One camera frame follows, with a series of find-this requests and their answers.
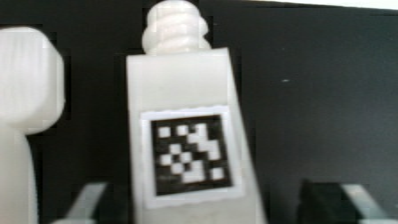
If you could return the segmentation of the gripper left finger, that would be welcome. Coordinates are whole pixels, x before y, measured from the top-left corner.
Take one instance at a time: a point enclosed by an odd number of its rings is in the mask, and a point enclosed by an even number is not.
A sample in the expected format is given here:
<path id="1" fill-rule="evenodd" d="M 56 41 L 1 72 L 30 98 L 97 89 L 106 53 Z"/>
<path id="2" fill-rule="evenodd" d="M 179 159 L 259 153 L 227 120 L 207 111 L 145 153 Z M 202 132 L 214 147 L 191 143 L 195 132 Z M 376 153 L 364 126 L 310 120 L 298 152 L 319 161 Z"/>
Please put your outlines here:
<path id="1" fill-rule="evenodd" d="M 49 224 L 115 224 L 117 200 L 111 185 L 88 183 L 78 193 L 70 208 L 62 218 Z"/>

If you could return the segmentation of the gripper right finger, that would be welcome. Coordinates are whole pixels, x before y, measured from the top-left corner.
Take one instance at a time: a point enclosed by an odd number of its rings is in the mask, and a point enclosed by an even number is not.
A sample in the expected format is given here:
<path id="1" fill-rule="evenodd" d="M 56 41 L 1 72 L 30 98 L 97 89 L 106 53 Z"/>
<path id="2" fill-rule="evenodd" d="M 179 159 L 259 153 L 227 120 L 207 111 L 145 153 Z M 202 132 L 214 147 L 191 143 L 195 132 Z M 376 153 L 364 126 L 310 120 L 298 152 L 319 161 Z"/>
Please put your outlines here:
<path id="1" fill-rule="evenodd" d="M 362 185 L 305 180 L 296 224 L 398 224 Z"/>

